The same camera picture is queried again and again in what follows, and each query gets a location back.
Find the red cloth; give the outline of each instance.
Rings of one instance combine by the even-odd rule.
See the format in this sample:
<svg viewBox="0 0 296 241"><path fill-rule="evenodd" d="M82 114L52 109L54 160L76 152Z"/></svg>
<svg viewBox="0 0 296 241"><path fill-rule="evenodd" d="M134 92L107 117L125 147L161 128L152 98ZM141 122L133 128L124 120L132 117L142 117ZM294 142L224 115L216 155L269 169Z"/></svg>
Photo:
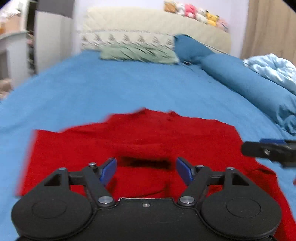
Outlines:
<svg viewBox="0 0 296 241"><path fill-rule="evenodd" d="M233 126L216 120L181 117L174 112L141 110L112 115L105 123L68 129L62 133L37 131L35 145L20 188L21 195L59 167L81 170L116 157L118 169L107 186L119 197L177 199L186 186L175 170L178 156L213 171L235 167L267 191L282 208L276 238L295 240L295 222L280 191L276 174L241 154L242 141ZM213 186L210 193L220 190ZM78 187L74 191L83 192Z"/></svg>

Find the beige headboard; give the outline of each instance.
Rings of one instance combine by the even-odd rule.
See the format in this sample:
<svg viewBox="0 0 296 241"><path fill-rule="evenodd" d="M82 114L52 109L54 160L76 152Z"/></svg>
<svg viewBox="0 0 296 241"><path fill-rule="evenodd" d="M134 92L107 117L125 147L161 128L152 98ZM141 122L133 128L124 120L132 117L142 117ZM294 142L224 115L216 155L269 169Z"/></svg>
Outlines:
<svg viewBox="0 0 296 241"><path fill-rule="evenodd" d="M123 38L127 32L135 36L141 33L144 39L157 36L168 43L176 34L187 34L215 52L230 53L231 48L230 35L220 29L163 10L138 7L90 8L83 23L82 41L90 41L92 38L93 41L102 41L105 33L109 33L109 36L112 33L111 40L114 35Z"/></svg>

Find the pikachu plush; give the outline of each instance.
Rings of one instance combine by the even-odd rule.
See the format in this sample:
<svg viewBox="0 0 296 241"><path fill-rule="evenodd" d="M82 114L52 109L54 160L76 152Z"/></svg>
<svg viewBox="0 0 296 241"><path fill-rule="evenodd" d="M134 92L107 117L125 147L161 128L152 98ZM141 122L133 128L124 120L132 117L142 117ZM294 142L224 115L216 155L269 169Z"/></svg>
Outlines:
<svg viewBox="0 0 296 241"><path fill-rule="evenodd" d="M213 15L210 14L208 11L206 12L206 17L207 17L207 24L212 25L214 27L217 26L217 22L219 20L219 16L218 15Z"/></svg>
<svg viewBox="0 0 296 241"><path fill-rule="evenodd" d="M165 1L164 4L165 4L164 5L164 10L166 12L173 12L173 13L175 13L177 11L176 3L175 2Z"/></svg>

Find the blue pillow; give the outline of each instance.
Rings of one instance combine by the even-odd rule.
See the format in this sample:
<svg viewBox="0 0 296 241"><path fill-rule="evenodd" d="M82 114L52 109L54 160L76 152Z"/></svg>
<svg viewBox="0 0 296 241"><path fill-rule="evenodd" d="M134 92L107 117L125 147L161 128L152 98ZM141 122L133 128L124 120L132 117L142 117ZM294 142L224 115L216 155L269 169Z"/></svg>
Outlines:
<svg viewBox="0 0 296 241"><path fill-rule="evenodd" d="M296 96L291 92L245 67L240 59L226 54L203 58L201 68L296 136Z"/></svg>
<svg viewBox="0 0 296 241"><path fill-rule="evenodd" d="M214 53L208 47L188 35L176 35L174 38L174 51L182 63L200 64L204 57Z"/></svg>

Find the white wall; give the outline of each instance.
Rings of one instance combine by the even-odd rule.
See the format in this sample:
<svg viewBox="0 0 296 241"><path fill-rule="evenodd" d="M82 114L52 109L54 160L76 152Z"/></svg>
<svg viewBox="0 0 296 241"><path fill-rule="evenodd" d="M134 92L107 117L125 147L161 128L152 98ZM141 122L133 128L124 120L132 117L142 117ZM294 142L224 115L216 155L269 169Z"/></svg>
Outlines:
<svg viewBox="0 0 296 241"><path fill-rule="evenodd" d="M232 0L231 5L231 55L240 57L247 25L249 0Z"/></svg>
<svg viewBox="0 0 296 241"><path fill-rule="evenodd" d="M197 8L205 8L209 12L224 18L230 25L233 47L231 54L239 57L249 0L190 0ZM89 7L94 6L137 6L143 8L163 9L163 0L76 0L74 9L74 38L73 53L80 49L80 38L78 32L82 28L83 17Z"/></svg>

